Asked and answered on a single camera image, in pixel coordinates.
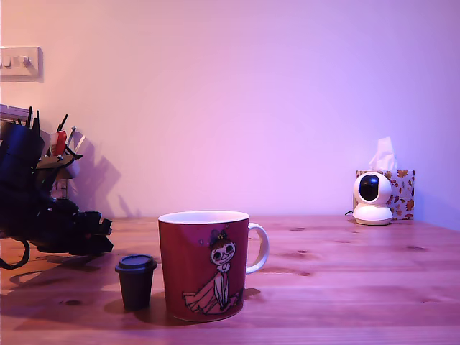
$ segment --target wood grain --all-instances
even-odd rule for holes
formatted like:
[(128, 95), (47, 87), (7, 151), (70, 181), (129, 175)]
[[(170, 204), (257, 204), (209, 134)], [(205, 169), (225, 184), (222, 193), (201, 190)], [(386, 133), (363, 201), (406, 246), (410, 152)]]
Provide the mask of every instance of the wood grain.
[[(345, 216), (260, 216), (271, 252), (247, 277), (244, 309), (212, 323), (167, 315), (161, 263), (151, 307), (123, 308), (114, 268), (160, 262), (157, 220), (117, 219), (112, 253), (43, 254), (1, 271), (2, 344), (460, 344), (460, 233), (417, 221), (361, 226)], [(250, 233), (249, 259), (258, 250)], [(18, 261), (22, 245), (0, 242)]]

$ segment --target reusable coffee cup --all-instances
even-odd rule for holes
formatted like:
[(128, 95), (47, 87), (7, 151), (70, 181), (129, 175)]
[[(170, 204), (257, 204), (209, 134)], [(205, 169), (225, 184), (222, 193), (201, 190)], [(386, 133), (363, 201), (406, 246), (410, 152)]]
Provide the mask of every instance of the reusable coffee cup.
[(153, 270), (157, 266), (150, 255), (129, 255), (120, 260), (115, 271), (119, 273), (125, 309), (136, 311), (149, 306)]
[[(165, 299), (170, 315), (186, 321), (215, 321), (243, 308), (246, 274), (267, 261), (265, 230), (249, 215), (233, 211), (190, 211), (158, 218)], [(261, 239), (247, 267), (249, 230)]]

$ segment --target cable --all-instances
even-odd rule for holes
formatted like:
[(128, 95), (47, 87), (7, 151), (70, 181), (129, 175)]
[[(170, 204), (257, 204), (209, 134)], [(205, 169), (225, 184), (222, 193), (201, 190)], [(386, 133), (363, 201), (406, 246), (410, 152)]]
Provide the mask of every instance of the cable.
[(30, 258), (30, 246), (29, 242), (23, 240), (20, 241), (24, 245), (24, 255), (22, 255), (21, 261), (19, 261), (17, 264), (7, 264), (4, 260), (0, 259), (0, 267), (4, 268), (5, 270), (14, 270), (16, 268), (19, 268), (21, 266), (24, 266)]

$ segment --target red mug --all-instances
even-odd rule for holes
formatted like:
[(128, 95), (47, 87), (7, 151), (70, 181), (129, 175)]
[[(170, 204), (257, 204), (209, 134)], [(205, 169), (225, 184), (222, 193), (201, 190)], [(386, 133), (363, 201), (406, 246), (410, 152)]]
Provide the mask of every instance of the red mug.
[[(215, 321), (243, 308), (246, 274), (265, 264), (267, 232), (233, 211), (190, 211), (158, 218), (165, 299), (169, 314), (186, 321)], [(247, 267), (249, 230), (261, 244)]]

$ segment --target light switch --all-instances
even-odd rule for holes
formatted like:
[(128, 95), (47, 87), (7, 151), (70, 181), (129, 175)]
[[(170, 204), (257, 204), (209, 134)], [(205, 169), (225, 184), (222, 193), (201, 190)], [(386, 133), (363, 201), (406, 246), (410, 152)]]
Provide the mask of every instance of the light switch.
[(1, 57), (1, 64), (2, 67), (10, 68), (12, 66), (12, 59), (9, 56), (2, 56)]
[(19, 61), (20, 64), (26, 67), (30, 64), (30, 60), (28, 56), (19, 56), (17, 60)]
[(40, 76), (39, 47), (0, 47), (0, 54), (2, 81), (9, 81), (9, 77), (37, 78)]

